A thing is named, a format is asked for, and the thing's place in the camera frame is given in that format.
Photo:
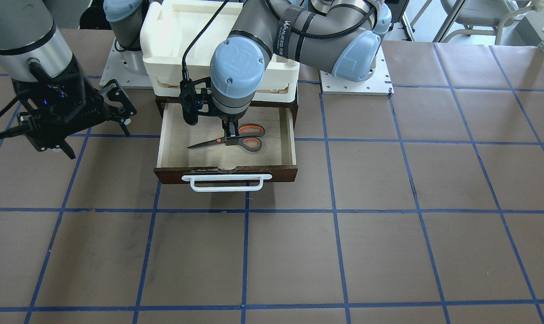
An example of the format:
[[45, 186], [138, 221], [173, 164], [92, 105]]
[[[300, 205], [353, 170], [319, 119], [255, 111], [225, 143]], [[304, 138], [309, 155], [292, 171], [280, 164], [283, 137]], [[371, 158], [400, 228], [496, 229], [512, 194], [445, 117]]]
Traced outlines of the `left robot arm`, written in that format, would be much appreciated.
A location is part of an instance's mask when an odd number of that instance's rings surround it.
[[392, 12], [383, 0], [333, 0], [317, 13], [289, 0], [248, 0], [210, 64], [210, 104], [238, 135], [273, 55], [352, 82], [370, 78]]

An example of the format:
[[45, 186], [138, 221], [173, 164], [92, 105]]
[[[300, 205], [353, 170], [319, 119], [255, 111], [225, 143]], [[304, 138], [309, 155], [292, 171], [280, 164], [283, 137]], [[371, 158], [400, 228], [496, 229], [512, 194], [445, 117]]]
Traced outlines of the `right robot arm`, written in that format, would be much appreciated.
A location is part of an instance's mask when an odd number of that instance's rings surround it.
[[41, 0], [0, 0], [0, 65], [15, 92], [0, 117], [17, 101], [24, 107], [0, 140], [24, 135], [39, 152], [60, 149], [74, 159], [69, 135], [112, 121], [130, 136], [137, 111], [127, 94], [115, 79], [92, 86]]

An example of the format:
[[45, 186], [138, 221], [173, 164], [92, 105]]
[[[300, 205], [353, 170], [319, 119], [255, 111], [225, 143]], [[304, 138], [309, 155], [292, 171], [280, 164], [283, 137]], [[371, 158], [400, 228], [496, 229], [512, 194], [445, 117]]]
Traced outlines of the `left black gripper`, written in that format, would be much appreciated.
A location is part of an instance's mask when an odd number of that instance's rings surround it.
[[244, 112], [241, 113], [218, 113], [218, 117], [222, 119], [222, 128], [225, 131], [225, 145], [237, 145], [239, 140], [239, 130], [238, 122], [245, 115]]

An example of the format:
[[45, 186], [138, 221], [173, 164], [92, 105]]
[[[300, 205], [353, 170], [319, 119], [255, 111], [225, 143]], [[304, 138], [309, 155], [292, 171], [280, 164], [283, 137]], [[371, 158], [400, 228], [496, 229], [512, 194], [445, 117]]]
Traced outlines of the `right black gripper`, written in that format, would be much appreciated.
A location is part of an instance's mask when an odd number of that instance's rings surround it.
[[57, 76], [50, 76], [37, 58], [29, 58], [25, 66], [33, 80], [12, 82], [26, 110], [19, 113], [19, 124], [30, 125], [25, 136], [36, 150], [51, 149], [74, 160], [76, 153], [66, 137], [103, 122], [117, 123], [130, 136], [127, 125], [137, 110], [116, 79], [96, 90], [76, 57]]

